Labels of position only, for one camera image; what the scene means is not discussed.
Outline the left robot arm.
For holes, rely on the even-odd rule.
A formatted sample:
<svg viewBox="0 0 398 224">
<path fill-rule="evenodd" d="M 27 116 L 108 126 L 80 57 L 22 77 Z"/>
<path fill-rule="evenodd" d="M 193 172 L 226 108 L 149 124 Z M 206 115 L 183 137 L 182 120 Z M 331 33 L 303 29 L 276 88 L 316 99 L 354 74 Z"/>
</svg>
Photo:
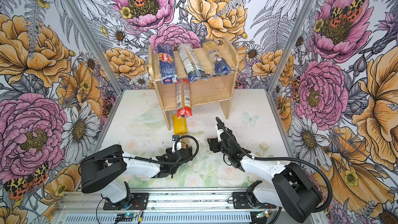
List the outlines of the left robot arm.
<svg viewBox="0 0 398 224">
<path fill-rule="evenodd" d="M 121 175 L 139 175 L 148 178 L 165 178 L 174 175 L 178 168 L 198 154 L 192 147 L 168 148 L 155 158 L 133 156 L 113 145 L 80 162 L 81 191 L 84 194 L 101 193 L 112 203 L 131 198 L 129 185 L 119 180 Z"/>
</svg>

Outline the blue Barilla pasta box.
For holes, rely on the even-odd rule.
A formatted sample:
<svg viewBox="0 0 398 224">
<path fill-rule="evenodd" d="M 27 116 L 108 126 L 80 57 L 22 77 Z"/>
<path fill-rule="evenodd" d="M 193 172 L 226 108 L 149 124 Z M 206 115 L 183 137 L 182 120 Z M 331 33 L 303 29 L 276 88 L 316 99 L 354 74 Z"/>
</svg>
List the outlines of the blue Barilla pasta box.
<svg viewBox="0 0 398 224">
<path fill-rule="evenodd" d="M 174 61 L 174 51 L 171 44 L 158 44 L 157 46 L 161 82 L 163 85 L 178 82 L 177 69 Z"/>
</svg>

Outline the red spaghetti bag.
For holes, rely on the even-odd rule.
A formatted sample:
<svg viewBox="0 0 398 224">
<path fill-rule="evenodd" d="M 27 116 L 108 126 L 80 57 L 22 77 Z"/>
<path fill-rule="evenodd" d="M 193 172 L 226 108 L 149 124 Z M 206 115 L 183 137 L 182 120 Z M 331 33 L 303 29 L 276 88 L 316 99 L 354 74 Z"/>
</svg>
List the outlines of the red spaghetti bag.
<svg viewBox="0 0 398 224">
<path fill-rule="evenodd" d="M 180 79 L 176 84 L 177 118 L 192 117 L 190 81 Z"/>
</svg>

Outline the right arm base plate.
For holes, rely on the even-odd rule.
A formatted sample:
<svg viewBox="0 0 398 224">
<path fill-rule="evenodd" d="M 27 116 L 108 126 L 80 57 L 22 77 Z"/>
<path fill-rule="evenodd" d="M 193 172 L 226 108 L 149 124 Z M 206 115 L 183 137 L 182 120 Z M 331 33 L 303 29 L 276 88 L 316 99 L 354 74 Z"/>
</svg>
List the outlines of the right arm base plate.
<svg viewBox="0 0 398 224">
<path fill-rule="evenodd" d="M 246 192 L 233 192 L 232 204 L 234 209 L 276 209 L 277 206 L 269 203 L 259 203 L 252 200 L 249 201 Z"/>
</svg>

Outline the yellow blue spaghetti bag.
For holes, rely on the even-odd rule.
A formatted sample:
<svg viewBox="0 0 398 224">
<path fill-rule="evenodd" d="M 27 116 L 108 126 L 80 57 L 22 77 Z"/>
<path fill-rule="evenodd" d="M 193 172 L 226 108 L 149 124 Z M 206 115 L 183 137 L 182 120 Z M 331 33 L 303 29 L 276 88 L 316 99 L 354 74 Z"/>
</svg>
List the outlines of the yellow blue spaghetti bag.
<svg viewBox="0 0 398 224">
<path fill-rule="evenodd" d="M 218 45 L 213 39 L 203 40 L 202 47 L 205 50 L 209 60 L 213 63 L 216 75 L 224 76 L 232 73 L 230 66 L 221 56 Z"/>
</svg>

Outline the clear blue-end spaghetti bag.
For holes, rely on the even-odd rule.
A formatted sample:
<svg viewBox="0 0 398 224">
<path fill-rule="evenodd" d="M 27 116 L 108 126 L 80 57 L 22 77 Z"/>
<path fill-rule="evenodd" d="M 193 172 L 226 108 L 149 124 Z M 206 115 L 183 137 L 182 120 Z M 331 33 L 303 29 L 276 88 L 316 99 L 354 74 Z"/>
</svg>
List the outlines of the clear blue-end spaghetti bag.
<svg viewBox="0 0 398 224">
<path fill-rule="evenodd" d="M 208 76 L 194 53 L 192 46 L 190 44 L 179 44 L 177 50 L 183 62 L 189 82 L 194 83 L 199 80 L 207 81 Z"/>
</svg>

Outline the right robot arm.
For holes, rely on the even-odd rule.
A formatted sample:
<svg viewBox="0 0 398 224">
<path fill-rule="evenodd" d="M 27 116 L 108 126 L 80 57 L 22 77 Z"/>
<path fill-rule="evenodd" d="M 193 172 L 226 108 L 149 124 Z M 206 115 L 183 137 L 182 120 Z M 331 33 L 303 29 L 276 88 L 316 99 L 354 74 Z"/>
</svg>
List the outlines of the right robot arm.
<svg viewBox="0 0 398 224">
<path fill-rule="evenodd" d="M 310 214 L 326 210 L 333 191 L 327 176 L 314 164 L 291 157 L 257 157 L 242 148 L 232 130 L 216 118 L 217 137 L 208 139 L 210 151 L 222 153 L 224 162 L 246 173 L 259 177 L 245 191 L 233 193 L 235 209 L 284 209 L 296 222 L 303 223 Z M 323 197 L 300 165 L 311 167 L 324 179 L 328 193 Z"/>
</svg>

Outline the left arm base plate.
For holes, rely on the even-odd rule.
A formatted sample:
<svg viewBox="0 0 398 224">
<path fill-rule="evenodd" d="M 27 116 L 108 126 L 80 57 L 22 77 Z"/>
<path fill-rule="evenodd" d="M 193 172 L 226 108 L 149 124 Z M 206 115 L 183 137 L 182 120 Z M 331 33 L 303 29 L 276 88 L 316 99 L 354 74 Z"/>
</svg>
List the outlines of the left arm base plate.
<svg viewBox="0 0 398 224">
<path fill-rule="evenodd" d="M 149 199 L 149 193 L 133 193 L 126 199 L 112 203 L 106 200 L 103 206 L 105 211 L 121 211 L 121 210 L 146 210 Z"/>
</svg>

